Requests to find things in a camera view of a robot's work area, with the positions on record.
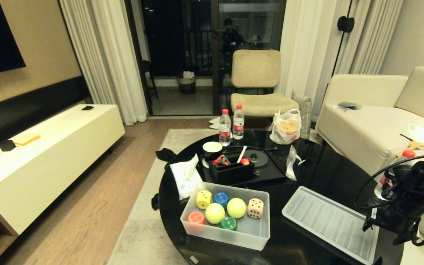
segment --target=white rug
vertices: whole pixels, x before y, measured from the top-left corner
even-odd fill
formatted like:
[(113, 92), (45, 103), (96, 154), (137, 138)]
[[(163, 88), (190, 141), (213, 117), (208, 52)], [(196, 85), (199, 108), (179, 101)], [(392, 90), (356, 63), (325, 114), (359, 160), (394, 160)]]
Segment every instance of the white rug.
[[(217, 134), (217, 130), (171, 129), (161, 149), (171, 149), (178, 154), (191, 143), (213, 134)], [(151, 198), (158, 193), (165, 165), (166, 162), (155, 158), (108, 265), (187, 264), (166, 234), (160, 210), (154, 211), (151, 207)]]

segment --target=slipper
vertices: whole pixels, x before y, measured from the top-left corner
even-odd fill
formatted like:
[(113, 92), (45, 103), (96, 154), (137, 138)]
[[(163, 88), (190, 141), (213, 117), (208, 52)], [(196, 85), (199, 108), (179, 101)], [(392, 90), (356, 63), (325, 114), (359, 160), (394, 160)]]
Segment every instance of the slipper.
[(213, 118), (209, 121), (210, 124), (218, 124), (220, 121), (220, 116), (218, 116), (217, 118)]
[(218, 130), (219, 129), (219, 124), (218, 123), (212, 124), (211, 126), (209, 126), (209, 128)]

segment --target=sofa armrest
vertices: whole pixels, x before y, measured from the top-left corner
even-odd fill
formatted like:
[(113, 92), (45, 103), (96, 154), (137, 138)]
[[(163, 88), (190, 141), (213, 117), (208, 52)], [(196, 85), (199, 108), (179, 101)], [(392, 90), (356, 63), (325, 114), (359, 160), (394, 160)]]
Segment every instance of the sofa armrest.
[(394, 107), (408, 78), (403, 75), (337, 74), (328, 84), (322, 106), (346, 101)]

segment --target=white dice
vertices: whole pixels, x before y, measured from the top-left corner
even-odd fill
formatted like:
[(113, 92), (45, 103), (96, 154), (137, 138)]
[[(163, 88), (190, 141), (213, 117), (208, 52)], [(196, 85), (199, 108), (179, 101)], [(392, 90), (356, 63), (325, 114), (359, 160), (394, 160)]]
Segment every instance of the white dice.
[(252, 218), (261, 218), (263, 209), (264, 202), (258, 198), (252, 198), (248, 203), (248, 215)]

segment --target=yellow dice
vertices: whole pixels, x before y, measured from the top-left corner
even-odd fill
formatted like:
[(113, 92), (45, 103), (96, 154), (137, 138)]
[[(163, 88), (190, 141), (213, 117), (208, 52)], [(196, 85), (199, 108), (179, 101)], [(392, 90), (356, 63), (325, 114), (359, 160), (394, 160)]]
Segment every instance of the yellow dice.
[(195, 198), (195, 204), (202, 210), (205, 210), (207, 206), (212, 202), (212, 193), (210, 191), (199, 191)]

